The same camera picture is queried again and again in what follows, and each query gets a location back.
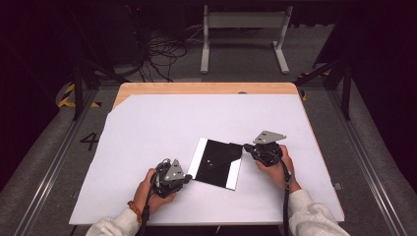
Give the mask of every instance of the hand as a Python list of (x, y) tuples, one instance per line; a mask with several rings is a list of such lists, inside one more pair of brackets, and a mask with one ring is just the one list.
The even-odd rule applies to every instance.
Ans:
[[(289, 187), (289, 192), (292, 193), (301, 189), (301, 187), (298, 184), (297, 180), (295, 179), (294, 165), (292, 163), (291, 157), (289, 157), (288, 155), (288, 150), (286, 146), (281, 145), (280, 147), (282, 150), (282, 160), (284, 161), (288, 170), (292, 174), (293, 180)], [(285, 189), (284, 170), (282, 169), (281, 162), (278, 162), (277, 164), (270, 166), (270, 167), (265, 167), (260, 161), (256, 161), (256, 164), (261, 171), (269, 175), (269, 177), (273, 180), (273, 182), (277, 186), (279, 186), (281, 189)]]
[[(141, 182), (136, 190), (135, 197), (133, 198), (133, 203), (135, 206), (143, 212), (145, 203), (147, 201), (148, 191), (151, 187), (150, 181), (152, 179), (153, 174), (156, 173), (155, 169), (150, 169), (148, 171), (145, 180)], [(158, 195), (152, 195), (149, 199), (149, 213), (153, 214), (156, 212), (160, 207), (163, 205), (171, 203), (176, 196), (176, 193), (173, 193), (166, 197), (165, 199), (161, 198)]]

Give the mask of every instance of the gray carpet floor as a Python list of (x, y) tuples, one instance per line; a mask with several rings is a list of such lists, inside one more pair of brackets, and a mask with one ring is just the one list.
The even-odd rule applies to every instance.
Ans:
[[(216, 32), (210, 40), (210, 64), (206, 75), (200, 74), (202, 44), (194, 41), (188, 46), (186, 56), (171, 67), (169, 75), (174, 82), (291, 82), (298, 74), (311, 71), (330, 31), (331, 26), (288, 30), (283, 46), (290, 69), (288, 75), (280, 73), (271, 49), (274, 31), (265, 29), (252, 36), (233, 30)], [(161, 69), (161, 73), (167, 74), (167, 68)], [(155, 72), (151, 72), (151, 76), (155, 81), (163, 82)], [(138, 74), (129, 79), (141, 80)], [(393, 235), (369, 180), (355, 157), (355, 148), (343, 128), (344, 121), (337, 116), (338, 108), (331, 102), (328, 92), (319, 87), (320, 81), (314, 80), (300, 89), (307, 94), (303, 104), (329, 175), (334, 183), (342, 186), (336, 191), (346, 217), (340, 226), (351, 235)], [(101, 86), (94, 98), (102, 106), (89, 108), (59, 175), (30, 229), (30, 235), (85, 235), (88, 230), (87, 226), (74, 228), (68, 222), (96, 148), (94, 145), (89, 150), (89, 144), (80, 143), (80, 140), (91, 133), (97, 133), (99, 138), (117, 94), (116, 84), (103, 84), (106, 86)], [(74, 112), (72, 107), (61, 108), (1, 192), (0, 235), (13, 235), (18, 228), (37, 187), (65, 139)], [(354, 85), (350, 112), (350, 124), (378, 173), (404, 231), (408, 235), (417, 235), (417, 224), (414, 223), (417, 219), (416, 194), (396, 168)]]

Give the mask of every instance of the forearm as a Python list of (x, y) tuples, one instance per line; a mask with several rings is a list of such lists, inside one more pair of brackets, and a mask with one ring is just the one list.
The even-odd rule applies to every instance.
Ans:
[(289, 227), (294, 235), (349, 235), (327, 206), (315, 204), (308, 191), (298, 190), (289, 197)]
[(126, 208), (115, 218), (102, 218), (91, 226), (87, 235), (135, 235), (139, 227), (136, 214)]

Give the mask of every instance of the white strip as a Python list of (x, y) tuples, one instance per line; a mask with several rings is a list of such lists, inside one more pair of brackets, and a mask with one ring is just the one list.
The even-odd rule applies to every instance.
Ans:
[(227, 189), (232, 189), (232, 190), (236, 189), (237, 177), (239, 175), (241, 161), (242, 161), (242, 157), (230, 163), (229, 176), (227, 177), (227, 183), (226, 183)]
[(188, 174), (192, 175), (193, 179), (196, 179), (197, 171), (199, 170), (200, 162), (202, 162), (207, 143), (208, 139), (200, 138), (199, 143), (197, 144), (196, 151), (194, 152), (193, 159), (191, 160), (190, 168), (188, 169)]

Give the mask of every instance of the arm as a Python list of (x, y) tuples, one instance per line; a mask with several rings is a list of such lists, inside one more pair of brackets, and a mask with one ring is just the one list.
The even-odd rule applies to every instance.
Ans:
[[(307, 190), (303, 190), (295, 178), (294, 165), (288, 155), (286, 146), (282, 149), (282, 160), (292, 173), (292, 184), (289, 188), (289, 227), (294, 235), (349, 235), (337, 225), (334, 216), (327, 206), (315, 204)], [(285, 188), (284, 173), (281, 163), (265, 167), (259, 161), (258, 168), (265, 172), (280, 188)]]
[[(150, 180), (154, 173), (155, 170), (150, 169), (145, 180), (141, 182), (136, 190), (133, 203), (140, 212), (143, 212), (145, 207), (150, 189)], [(171, 194), (165, 199), (162, 199), (158, 195), (152, 195), (149, 199), (150, 214), (156, 212), (163, 205), (171, 203), (175, 195), (175, 193)], [(131, 209), (125, 208), (117, 217), (105, 217), (92, 225), (87, 235), (135, 235), (141, 226), (137, 219), (138, 216)]]

